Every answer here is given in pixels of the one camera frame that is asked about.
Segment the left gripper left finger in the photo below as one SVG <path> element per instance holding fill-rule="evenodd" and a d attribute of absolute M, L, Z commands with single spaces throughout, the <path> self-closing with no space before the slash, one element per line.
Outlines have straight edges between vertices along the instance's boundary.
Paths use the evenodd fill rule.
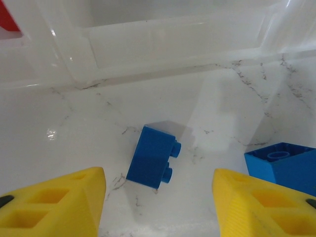
<path fill-rule="evenodd" d="M 105 193 L 91 167 L 0 195 L 0 237 L 98 237 Z"/>

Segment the white plastic container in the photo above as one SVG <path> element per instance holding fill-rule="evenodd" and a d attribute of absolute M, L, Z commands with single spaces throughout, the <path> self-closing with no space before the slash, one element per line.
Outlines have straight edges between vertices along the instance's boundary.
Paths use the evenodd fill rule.
<path fill-rule="evenodd" d="M 37 0 L 77 82 L 258 54 L 286 0 Z"/>
<path fill-rule="evenodd" d="M 99 80 L 88 38 L 92 0 L 0 0 L 17 31 L 0 26 L 0 89 Z"/>
<path fill-rule="evenodd" d="M 316 0 L 282 0 L 271 16 L 265 54 L 316 51 Z"/>

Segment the blue lego brick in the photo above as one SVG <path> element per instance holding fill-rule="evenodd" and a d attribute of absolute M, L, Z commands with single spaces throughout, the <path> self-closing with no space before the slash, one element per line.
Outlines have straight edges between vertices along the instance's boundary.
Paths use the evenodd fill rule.
<path fill-rule="evenodd" d="M 177 158 L 181 147 L 174 135 L 145 125 L 126 179 L 157 190 L 162 182 L 170 182 L 173 170 L 169 158 Z"/>
<path fill-rule="evenodd" d="M 282 142 L 244 157 L 250 176 L 316 197 L 316 148 Z"/>

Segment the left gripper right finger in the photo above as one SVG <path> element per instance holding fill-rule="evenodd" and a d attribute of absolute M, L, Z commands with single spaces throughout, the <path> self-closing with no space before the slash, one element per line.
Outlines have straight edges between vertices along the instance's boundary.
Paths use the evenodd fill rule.
<path fill-rule="evenodd" d="M 316 237 L 316 197 L 229 169 L 213 174 L 220 237 Z"/>

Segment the red lego brick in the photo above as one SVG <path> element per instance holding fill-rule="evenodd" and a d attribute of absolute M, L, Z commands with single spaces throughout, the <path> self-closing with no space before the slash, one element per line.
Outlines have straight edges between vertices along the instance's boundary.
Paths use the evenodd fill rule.
<path fill-rule="evenodd" d="M 0 27 L 9 32 L 21 32 L 2 0 L 0 0 Z"/>

